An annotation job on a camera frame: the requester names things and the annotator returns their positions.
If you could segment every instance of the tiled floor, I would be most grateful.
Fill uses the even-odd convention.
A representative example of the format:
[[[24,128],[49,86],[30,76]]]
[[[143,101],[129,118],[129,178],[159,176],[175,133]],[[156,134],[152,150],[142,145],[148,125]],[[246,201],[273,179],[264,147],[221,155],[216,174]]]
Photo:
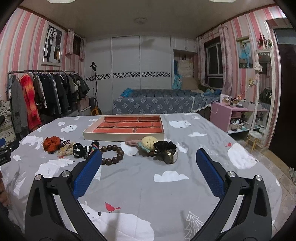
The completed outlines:
[[[238,140],[237,142],[242,146],[245,146],[246,143],[244,140]],[[248,152],[251,152],[251,148],[249,144],[246,146]],[[283,190],[279,214],[272,225],[272,236],[274,236],[287,221],[296,206],[296,185],[293,184],[289,176],[289,167],[270,150],[261,153],[260,150],[255,149],[252,155],[274,174]]]

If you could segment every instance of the clothing rack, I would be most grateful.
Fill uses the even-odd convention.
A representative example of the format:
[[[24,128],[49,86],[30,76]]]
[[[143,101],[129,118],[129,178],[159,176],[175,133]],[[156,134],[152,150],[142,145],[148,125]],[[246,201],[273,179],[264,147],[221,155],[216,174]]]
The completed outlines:
[[[8,93],[8,81],[9,81],[9,75],[10,74],[18,74],[18,73],[53,73],[53,72],[62,72],[62,73],[75,73],[75,71],[72,70],[17,70],[17,71],[9,71],[7,72],[7,83],[6,83],[6,95],[7,99],[9,100],[9,93]]]

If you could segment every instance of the person's hand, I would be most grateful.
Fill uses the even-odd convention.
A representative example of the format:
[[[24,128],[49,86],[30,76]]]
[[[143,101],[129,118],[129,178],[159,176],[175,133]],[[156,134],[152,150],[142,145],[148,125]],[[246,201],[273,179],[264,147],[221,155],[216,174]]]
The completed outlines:
[[[4,207],[8,207],[10,204],[2,179],[0,179],[0,203],[2,203]]]

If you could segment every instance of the tray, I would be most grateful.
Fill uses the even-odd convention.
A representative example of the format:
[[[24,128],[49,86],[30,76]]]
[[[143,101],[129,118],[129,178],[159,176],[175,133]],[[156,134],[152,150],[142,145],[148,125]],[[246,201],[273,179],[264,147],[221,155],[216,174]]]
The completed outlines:
[[[125,142],[146,136],[164,140],[160,115],[104,115],[83,131],[85,140]]]

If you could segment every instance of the pink striped wall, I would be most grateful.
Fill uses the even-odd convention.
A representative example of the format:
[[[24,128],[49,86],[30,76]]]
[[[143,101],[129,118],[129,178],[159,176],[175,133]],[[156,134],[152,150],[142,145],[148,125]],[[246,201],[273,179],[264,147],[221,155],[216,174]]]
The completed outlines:
[[[33,13],[16,9],[0,34],[0,95],[6,99],[7,72],[27,69],[73,70],[84,77],[84,62],[78,55],[66,55],[67,32],[62,65],[42,66],[42,49],[49,22]]]
[[[273,32],[273,27],[277,26],[291,26],[289,21],[285,18],[285,14],[278,6],[262,8],[242,16],[239,16],[226,23],[228,27],[231,55],[232,55],[232,65],[233,65],[233,81],[232,81],[232,96],[237,96],[246,92],[244,98],[249,101],[254,101],[256,97],[256,86],[251,86],[248,90],[249,79],[255,78],[254,69],[240,69],[238,66],[238,52],[236,39],[244,36],[249,36],[252,53],[253,62],[255,63],[255,52],[258,49],[257,40],[260,38],[260,33],[264,34],[266,39],[271,39],[273,42],[272,51],[275,56],[276,63],[276,89],[275,92],[275,103],[274,111],[271,115],[271,126],[269,132],[267,133],[267,140],[264,146],[269,146],[272,139],[274,128],[279,112],[279,101],[280,101],[280,91],[281,91],[281,65],[279,58],[279,51],[276,43],[276,38]],[[206,34],[204,34],[205,42],[216,38],[219,36],[218,29],[215,28]]]

